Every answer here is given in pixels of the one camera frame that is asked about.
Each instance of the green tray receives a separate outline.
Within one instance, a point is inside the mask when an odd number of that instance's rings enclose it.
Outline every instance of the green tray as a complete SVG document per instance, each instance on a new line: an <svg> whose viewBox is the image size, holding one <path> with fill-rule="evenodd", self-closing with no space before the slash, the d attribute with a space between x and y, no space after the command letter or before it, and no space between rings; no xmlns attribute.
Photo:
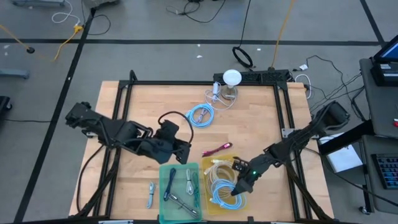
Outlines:
<svg viewBox="0 0 398 224"><path fill-rule="evenodd" d="M187 211L180 208L179 205L170 199L168 199L166 202L163 200L164 192L169 184L170 170L172 168L175 168L177 172L175 173L170 193L176 194L187 205L194 208L199 213L199 218L193 219L193 217ZM196 172L199 178L199 165L194 162L185 165L163 165L159 169L159 222L161 224L200 222L202 219L200 194L199 208L195 208L193 203L194 196L187 193L187 169L190 169L191 176L194 172Z"/></svg>

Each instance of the keyboard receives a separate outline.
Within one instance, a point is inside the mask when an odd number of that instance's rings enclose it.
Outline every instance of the keyboard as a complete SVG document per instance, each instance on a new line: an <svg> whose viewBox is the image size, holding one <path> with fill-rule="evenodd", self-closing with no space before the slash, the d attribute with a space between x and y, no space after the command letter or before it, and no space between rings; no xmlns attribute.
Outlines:
<svg viewBox="0 0 398 224"><path fill-rule="evenodd" d="M267 84L275 82L287 82L290 78L289 71L286 69L273 71L241 72L241 75L241 83ZM215 73L213 75L213 80L214 82L224 84L223 73Z"/></svg>
<svg viewBox="0 0 398 224"><path fill-rule="evenodd" d="M385 189L398 189L398 154L372 154L374 165Z"/></svg>

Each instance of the wooden tabletop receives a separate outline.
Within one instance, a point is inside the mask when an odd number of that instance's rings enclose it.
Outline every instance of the wooden tabletop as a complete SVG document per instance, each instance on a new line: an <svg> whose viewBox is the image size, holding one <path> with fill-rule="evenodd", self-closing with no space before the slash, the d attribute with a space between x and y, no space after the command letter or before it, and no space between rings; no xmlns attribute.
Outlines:
<svg viewBox="0 0 398 224"><path fill-rule="evenodd" d="M96 111L111 117L118 82L103 82L99 93ZM302 83L289 83L290 103L296 128L304 128L311 120L308 110L305 89ZM127 120L133 120L144 126L159 128L157 119L168 111L186 113L197 104L204 102L204 91L212 86L165 86L165 85L135 85ZM232 142L231 149L221 151L217 155L235 153L242 159L249 161L262 153L262 150L272 143L281 140L279 122L275 106L272 87L268 86L238 86L238 98L235 104L226 111L216 111L211 126L203 129L194 128L195 136L188 162L200 164L201 153L211 150L226 142ZM281 104L284 110L283 93L280 92ZM186 121L174 114L167 116L180 126L177 138L190 137L190 130ZM82 165L99 148L96 139L88 139ZM318 150L317 144L310 141L310 149ZM103 162L104 150L100 152L87 166L82 177L81 207L92 196L98 185ZM333 217L328 189L320 158L313 153L303 151L302 163L307 183L307 189L319 206ZM172 156L169 164L177 164ZM149 196L149 183L159 184L159 165L155 160L144 156L136 156L128 151L122 151L119 165L118 179L113 200L111 218L155 220L159 214L159 188L154 194L151 209L146 209ZM248 194L247 210L235 211L226 215L207 215L204 202L204 187L201 188L202 209L204 220L245 221L248 216L255 221L293 221L292 204L290 201L289 185L286 171L283 167L273 166L255 183L254 192ZM300 214L304 217L301 195ZM102 214L108 191L103 194ZM70 209L70 214L76 214L76 193Z"/></svg>

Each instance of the gray floor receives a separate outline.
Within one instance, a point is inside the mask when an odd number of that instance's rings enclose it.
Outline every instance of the gray floor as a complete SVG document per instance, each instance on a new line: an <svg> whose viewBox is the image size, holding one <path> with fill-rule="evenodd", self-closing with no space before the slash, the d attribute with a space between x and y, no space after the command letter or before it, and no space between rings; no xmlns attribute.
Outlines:
<svg viewBox="0 0 398 224"><path fill-rule="evenodd" d="M80 0L70 0L73 13L81 16ZM289 0L252 0L249 11L246 40L276 40ZM384 40L398 34L395 0L366 0ZM99 10L112 21L105 35L89 39L168 40L212 39L238 40L243 26L247 0L227 0L218 17L209 24L198 24L186 17L165 11L165 5L182 8L184 0L122 0L118 6ZM199 19L211 17L221 2L205 0L195 14ZM5 25L22 39L66 39L72 33L76 20L69 18L62 24L53 24L51 15L68 8L28 6L16 7L9 1L0 1L0 24ZM90 32L106 28L103 18L94 20ZM0 32L0 42L9 38ZM359 0L301 0L295 3L287 23L283 40L371 41L377 38ZM36 51L53 57L58 44L31 44ZM58 61L51 63L28 55L17 44L0 44L0 67L31 71L31 78L18 80L0 78L0 95L7 95L14 103L8 118L49 120L69 70L77 44L67 44ZM64 125L63 117L77 101L95 105L103 80L127 79L133 69L140 80L211 80L214 73L234 68L244 69L236 62L228 44L85 44L72 80L61 118L57 124L49 151L30 200L24 221L62 218L68 215L78 177L86 139L79 131ZM271 64L273 45L244 45L251 55L256 70L266 70ZM348 81L359 73L358 60L374 55L377 46L312 46L281 45L275 68L297 68L312 55L334 61ZM325 93L341 85L340 74L327 62L310 59L310 68L304 73L313 86ZM349 90L362 86L361 78L349 85ZM323 98L313 92L310 106ZM345 130L359 124L348 98L338 101L352 114ZM366 99L362 93L358 104L368 116ZM48 124L4 122L0 129L0 223L12 222L25 191L27 182L42 145ZM376 212L370 217L359 213L363 195L358 189L325 173L336 218L347 222L398 223L398 216Z"/></svg>

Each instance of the coiled blue cable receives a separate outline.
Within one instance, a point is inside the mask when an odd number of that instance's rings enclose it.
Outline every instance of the coiled blue cable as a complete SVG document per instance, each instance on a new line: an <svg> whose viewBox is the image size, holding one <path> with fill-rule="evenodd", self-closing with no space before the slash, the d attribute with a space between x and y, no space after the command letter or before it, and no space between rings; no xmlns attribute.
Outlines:
<svg viewBox="0 0 398 224"><path fill-rule="evenodd" d="M195 119L193 117L193 115L195 114L196 110L201 110L201 113L200 113L200 115L199 115L199 117L197 119ZM207 121L202 123L202 119L203 119L204 115L207 114L207 113L210 114L210 118ZM194 108L192 108L192 110L188 111L188 113L186 113L185 116L189 119L189 121L191 122L192 126L195 126L197 128L205 128L205 127L208 127L211 124L211 122L213 122L214 110L207 103L199 104L199 105L196 105Z"/></svg>
<svg viewBox="0 0 398 224"><path fill-rule="evenodd" d="M246 206L246 196L244 194L239 194L235 197L235 204L229 204L223 201L218 195L218 190L222 188L229 188L231 191L235 188L235 185L229 181L224 179L218 179L213 182L211 185L211 190L213 191L213 198L210 199L211 202L220 205L221 208L225 208L228 210L240 210Z"/></svg>

